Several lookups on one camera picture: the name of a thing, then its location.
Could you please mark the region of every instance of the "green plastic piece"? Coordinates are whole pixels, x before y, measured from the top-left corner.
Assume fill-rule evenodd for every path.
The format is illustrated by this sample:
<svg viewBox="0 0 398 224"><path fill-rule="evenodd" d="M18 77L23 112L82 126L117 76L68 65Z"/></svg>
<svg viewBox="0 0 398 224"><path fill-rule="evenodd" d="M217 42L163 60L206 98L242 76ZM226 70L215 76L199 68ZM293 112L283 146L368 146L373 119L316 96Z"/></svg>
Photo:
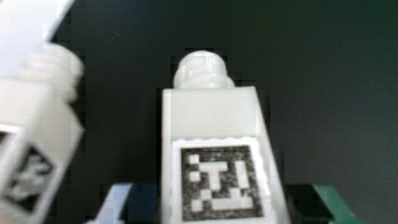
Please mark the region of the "green plastic piece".
<svg viewBox="0 0 398 224"><path fill-rule="evenodd" d="M334 216L334 221L329 224L366 224L350 211L336 189L325 185L313 185L313 187Z"/></svg>

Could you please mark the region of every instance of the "black background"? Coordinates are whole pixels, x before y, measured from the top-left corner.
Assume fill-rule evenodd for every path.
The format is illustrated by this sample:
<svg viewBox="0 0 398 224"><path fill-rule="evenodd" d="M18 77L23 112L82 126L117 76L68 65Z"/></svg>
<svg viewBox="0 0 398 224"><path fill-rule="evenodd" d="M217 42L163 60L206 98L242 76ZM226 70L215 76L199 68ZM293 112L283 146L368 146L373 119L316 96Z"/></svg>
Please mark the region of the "black background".
<svg viewBox="0 0 398 224"><path fill-rule="evenodd" d="M258 87L284 183L330 184L396 223L396 1L76 0L53 41L85 62L85 136L46 223L94 217L114 182L156 183L162 89L203 48Z"/></svg>

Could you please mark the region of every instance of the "white rounded knob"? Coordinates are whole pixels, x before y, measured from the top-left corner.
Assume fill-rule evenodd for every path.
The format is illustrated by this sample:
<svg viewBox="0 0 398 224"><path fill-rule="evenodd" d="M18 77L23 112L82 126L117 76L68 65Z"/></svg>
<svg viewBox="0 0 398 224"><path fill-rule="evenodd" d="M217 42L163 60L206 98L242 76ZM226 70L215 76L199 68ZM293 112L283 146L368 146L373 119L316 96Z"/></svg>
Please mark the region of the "white rounded knob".
<svg viewBox="0 0 398 224"><path fill-rule="evenodd" d="M76 99L76 84L84 74L84 64L71 51L57 44L44 44L28 55L16 78L46 82L68 102Z"/></svg>
<svg viewBox="0 0 398 224"><path fill-rule="evenodd" d="M235 83L227 77L226 63L220 56L208 51L192 52L178 66L174 88L233 88Z"/></svg>

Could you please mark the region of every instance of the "printed square pattern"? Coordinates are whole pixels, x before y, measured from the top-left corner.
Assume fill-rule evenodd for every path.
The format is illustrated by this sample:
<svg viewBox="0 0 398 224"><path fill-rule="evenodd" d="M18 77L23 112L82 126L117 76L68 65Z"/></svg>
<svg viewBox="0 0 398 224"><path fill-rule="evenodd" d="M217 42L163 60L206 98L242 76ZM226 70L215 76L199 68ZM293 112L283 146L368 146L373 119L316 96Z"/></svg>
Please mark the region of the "printed square pattern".
<svg viewBox="0 0 398 224"><path fill-rule="evenodd" d="M183 221L263 217L249 146L181 149Z"/></svg>
<svg viewBox="0 0 398 224"><path fill-rule="evenodd" d="M30 146L21 164L11 175L2 197L27 212L34 212L37 201L52 181L53 165Z"/></svg>

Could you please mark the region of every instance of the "white plastic part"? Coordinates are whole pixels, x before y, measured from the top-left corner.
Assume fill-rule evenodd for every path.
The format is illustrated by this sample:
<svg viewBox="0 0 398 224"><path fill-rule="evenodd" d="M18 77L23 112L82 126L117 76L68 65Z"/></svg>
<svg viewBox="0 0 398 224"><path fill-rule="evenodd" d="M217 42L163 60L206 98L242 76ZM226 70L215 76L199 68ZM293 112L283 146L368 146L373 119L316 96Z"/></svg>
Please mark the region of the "white plastic part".
<svg viewBox="0 0 398 224"><path fill-rule="evenodd" d="M208 51L192 52L179 62L174 76L174 88L233 88L226 63L220 56Z"/></svg>
<svg viewBox="0 0 398 224"><path fill-rule="evenodd" d="M46 45L0 77L0 223L46 217L84 131L68 104L80 75L76 56Z"/></svg>
<svg viewBox="0 0 398 224"><path fill-rule="evenodd" d="M116 184L112 186L96 220L89 221L87 224L124 224L124 221L119 220L119 216L131 187L133 184Z"/></svg>
<svg viewBox="0 0 398 224"><path fill-rule="evenodd" d="M229 80L219 79L219 60L213 53L194 52L179 63L176 89L163 91L162 224L290 224L256 90L219 82ZM217 69L201 67L215 64ZM199 170L210 161L229 164L222 171L213 163L220 182ZM219 187L229 190L222 197Z"/></svg>
<svg viewBox="0 0 398 224"><path fill-rule="evenodd" d="M50 41L73 0L0 1L0 76L11 76L27 55Z"/></svg>

